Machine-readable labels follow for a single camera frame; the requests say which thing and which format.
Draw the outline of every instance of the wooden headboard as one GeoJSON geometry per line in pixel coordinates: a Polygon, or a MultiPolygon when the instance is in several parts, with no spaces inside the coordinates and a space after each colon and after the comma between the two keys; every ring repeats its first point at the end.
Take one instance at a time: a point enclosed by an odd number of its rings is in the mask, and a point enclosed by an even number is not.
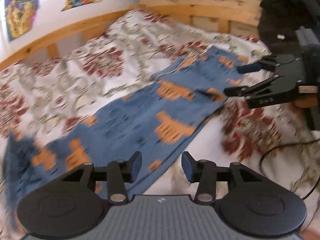
{"type": "Polygon", "coordinates": [[[258,36],[259,0],[140,0],[127,10],[111,12],[82,20],[49,33],[19,49],[4,61],[0,70],[47,48],[49,57],[58,57],[56,42],[76,33],[84,41],[100,36],[107,23],[116,21],[133,8],[143,8],[207,31],[258,36]]]}

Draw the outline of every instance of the screw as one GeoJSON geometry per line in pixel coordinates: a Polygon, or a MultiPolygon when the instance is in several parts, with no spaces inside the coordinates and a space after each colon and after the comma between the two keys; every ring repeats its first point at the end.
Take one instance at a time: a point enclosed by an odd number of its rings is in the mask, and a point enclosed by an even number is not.
{"type": "Polygon", "coordinates": [[[198,195],[198,200],[200,200],[201,202],[209,202],[209,201],[212,201],[212,199],[213,197],[207,193],[198,195]]]}
{"type": "Polygon", "coordinates": [[[123,195],[123,194],[113,194],[110,197],[110,200],[113,201],[113,202],[122,202],[122,201],[125,201],[125,195],[123,195]]]}

